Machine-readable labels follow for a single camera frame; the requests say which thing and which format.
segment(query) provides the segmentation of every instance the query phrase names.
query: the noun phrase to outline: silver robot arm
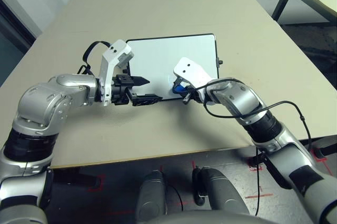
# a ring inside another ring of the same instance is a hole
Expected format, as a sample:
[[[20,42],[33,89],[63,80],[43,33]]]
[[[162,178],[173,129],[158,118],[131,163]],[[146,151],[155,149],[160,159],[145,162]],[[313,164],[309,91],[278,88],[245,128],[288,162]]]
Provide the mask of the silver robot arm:
[[[249,86],[235,79],[213,79],[188,58],[179,61],[174,74],[177,76],[175,87],[180,82],[189,83],[192,88],[210,84],[197,90],[196,100],[209,105],[222,104],[233,116],[266,107]],[[191,92],[185,92],[184,96],[184,102],[188,103]],[[236,120],[264,153],[263,161],[276,182],[283,188],[294,189],[313,222],[337,223],[337,179],[316,168],[309,152],[287,127],[269,110]]]
[[[117,75],[133,54],[122,40],[103,54],[99,78],[62,74],[29,88],[21,97],[12,130],[0,151],[0,223],[47,223],[41,208],[50,201],[53,147],[71,109],[94,102],[107,106],[153,104],[154,94],[137,96],[133,86],[149,83],[142,77]]]

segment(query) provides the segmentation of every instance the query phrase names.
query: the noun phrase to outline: black cable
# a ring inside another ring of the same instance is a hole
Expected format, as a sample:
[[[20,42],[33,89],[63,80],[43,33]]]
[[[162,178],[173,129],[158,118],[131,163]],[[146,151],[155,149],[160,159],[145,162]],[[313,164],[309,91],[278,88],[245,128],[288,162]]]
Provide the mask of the black cable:
[[[77,74],[80,74],[80,72],[82,71],[82,69],[84,68],[84,71],[81,73],[81,74],[89,74],[89,75],[94,75],[92,72],[91,72],[91,65],[88,64],[88,57],[89,57],[89,54],[90,52],[92,51],[92,49],[97,45],[97,44],[104,44],[106,47],[110,47],[111,44],[106,42],[106,41],[95,41],[93,42],[92,44],[90,44],[90,46],[88,47],[88,49],[86,49],[86,51],[84,52],[83,54],[83,57],[82,57],[82,60],[83,62],[86,63],[86,65],[81,65],[81,67],[79,68]]]
[[[259,150],[256,148],[256,174],[257,174],[257,207],[255,216],[257,216],[257,213],[259,212],[259,206],[260,206],[260,174],[259,174]]]
[[[192,92],[192,91],[196,91],[196,90],[199,90],[199,89],[202,89],[202,88],[206,88],[205,90],[205,93],[207,93],[207,86],[210,86],[210,85],[214,85],[214,84],[217,84],[217,83],[221,83],[221,82],[226,82],[226,81],[235,81],[235,82],[239,82],[239,83],[242,83],[241,81],[235,79],[235,78],[229,78],[229,79],[221,79],[221,80],[218,80],[218,81],[215,81],[215,82],[212,82],[212,83],[208,83],[206,85],[203,85],[201,87],[198,87],[198,88],[194,88],[194,89],[191,89],[189,90],[188,92]],[[283,100],[283,101],[280,101],[280,102],[277,102],[273,105],[270,105],[270,106],[267,106],[265,108],[262,108],[262,109],[259,109],[259,110],[256,110],[256,111],[253,111],[251,113],[248,113],[248,114],[244,114],[244,115],[230,115],[230,116],[225,116],[225,115],[216,115],[214,113],[212,113],[211,111],[209,111],[209,109],[207,108],[207,104],[206,104],[206,98],[204,99],[204,103],[203,103],[203,106],[205,108],[205,110],[207,111],[207,113],[209,113],[210,115],[214,116],[214,117],[217,117],[217,118],[226,118],[226,119],[233,119],[233,118],[245,118],[245,117],[248,117],[248,116],[251,116],[251,115],[256,115],[260,112],[263,112],[263,111],[266,111],[266,110],[269,110],[273,107],[276,107],[278,105],[281,105],[281,104],[290,104],[292,106],[294,106],[297,110],[297,112],[299,113],[300,115],[300,120],[303,122],[303,125],[304,125],[304,128],[305,128],[305,131],[308,135],[308,151],[311,150],[311,147],[312,147],[312,139],[311,139],[311,135],[310,135],[310,132],[309,132],[309,129],[308,129],[308,126],[306,125],[306,122],[305,122],[305,118],[301,112],[301,110],[299,109],[299,107],[294,103],[294,102],[291,102],[291,101],[288,101],[288,100]]]
[[[226,78],[226,79],[220,79],[220,80],[217,80],[217,81],[214,81],[214,82],[211,82],[211,83],[207,83],[206,85],[203,85],[203,86],[200,86],[198,88],[193,88],[193,89],[190,89],[190,90],[187,90],[187,91],[180,91],[180,92],[177,92],[178,94],[184,94],[184,93],[193,93],[197,90],[200,90],[202,88],[205,88],[207,86],[212,86],[214,84],[218,84],[218,83],[222,83],[222,82],[227,82],[227,81],[234,81],[234,82],[239,82],[241,84],[243,84],[242,81],[236,79],[236,78]]]
[[[172,188],[175,190],[175,192],[177,193],[177,195],[178,195],[178,197],[179,197],[179,200],[180,200],[181,212],[184,211],[183,201],[182,201],[182,199],[181,199],[181,197],[180,197],[180,194],[179,194],[178,190],[177,190],[174,186],[172,186],[172,185],[167,185],[167,186],[172,187]]]

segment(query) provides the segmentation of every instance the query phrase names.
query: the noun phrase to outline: floor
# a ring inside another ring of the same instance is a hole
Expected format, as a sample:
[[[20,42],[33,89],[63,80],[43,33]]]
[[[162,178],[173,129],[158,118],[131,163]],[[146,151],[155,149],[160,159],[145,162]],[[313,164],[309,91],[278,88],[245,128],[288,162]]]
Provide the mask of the floor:
[[[336,143],[337,136],[314,142],[314,146],[325,147]],[[101,178],[102,184],[88,187],[54,183],[53,198],[46,209],[50,224],[54,223],[134,223],[134,209],[140,185],[145,175],[152,170],[163,171],[169,184],[181,195],[184,211],[210,209],[206,200],[198,207],[192,196],[192,170],[195,166],[210,166],[224,173],[236,187],[250,213],[257,204],[256,168],[249,167],[246,159],[255,155],[254,147],[208,151],[115,164],[80,168],[85,175]],[[327,174],[337,175],[337,154],[326,159],[316,159],[318,168]],[[260,209],[258,216],[276,223],[311,223],[308,214],[299,203],[294,191],[280,188],[264,164],[260,165]],[[181,211],[176,192],[168,188],[168,214]]]

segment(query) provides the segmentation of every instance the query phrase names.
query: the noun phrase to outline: red tape mark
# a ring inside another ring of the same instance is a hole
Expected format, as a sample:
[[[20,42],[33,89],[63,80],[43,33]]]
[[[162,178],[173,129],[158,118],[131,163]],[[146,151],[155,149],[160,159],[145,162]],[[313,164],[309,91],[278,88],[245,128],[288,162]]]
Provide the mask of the red tape mark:
[[[183,206],[194,203],[194,200],[189,200],[189,201],[183,201]],[[180,201],[176,203],[177,206],[181,206]]]
[[[249,164],[248,164],[248,167],[249,167],[249,170],[250,170],[250,171],[257,171],[257,168],[256,168],[256,167],[252,167],[252,166],[250,166]]]
[[[134,210],[116,211],[116,212],[106,212],[104,215],[131,215],[135,213]]]
[[[328,158],[326,158],[326,157],[318,158],[318,157],[315,155],[315,153],[314,153],[313,150],[310,150],[310,152],[311,152],[312,156],[314,157],[315,161],[316,161],[316,162],[322,162],[322,163],[324,164],[324,166],[326,167],[328,173],[329,173],[331,176],[333,176],[331,169],[329,168],[329,166],[328,166],[328,165],[326,164],[326,162],[325,162],[325,161],[327,161]]]
[[[89,187],[88,191],[90,191],[90,192],[103,191],[103,183],[104,183],[104,180],[105,180],[105,174],[98,175],[97,178],[101,179],[100,186],[97,187],[97,188]]]
[[[274,194],[261,194],[260,197],[268,197],[268,196],[273,196]],[[258,195],[254,195],[254,196],[247,196],[245,197],[245,199],[255,199],[257,198]]]
[[[328,170],[328,173],[329,173],[331,176],[333,176],[332,171],[330,170],[330,168],[328,167],[328,165],[326,164],[326,162],[325,162],[325,161],[322,161],[322,163],[324,164],[324,166],[325,166],[326,169]]]

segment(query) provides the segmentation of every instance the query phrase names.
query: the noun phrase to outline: white board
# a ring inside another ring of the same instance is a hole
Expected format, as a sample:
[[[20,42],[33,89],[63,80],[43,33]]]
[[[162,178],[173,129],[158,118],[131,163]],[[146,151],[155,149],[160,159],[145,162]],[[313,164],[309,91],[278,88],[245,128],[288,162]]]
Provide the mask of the white board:
[[[149,84],[132,89],[138,95],[156,94],[163,100],[181,98],[172,92],[173,69],[187,57],[213,78],[218,78],[216,42],[213,34],[128,40],[134,57],[129,62],[131,76],[141,76]]]

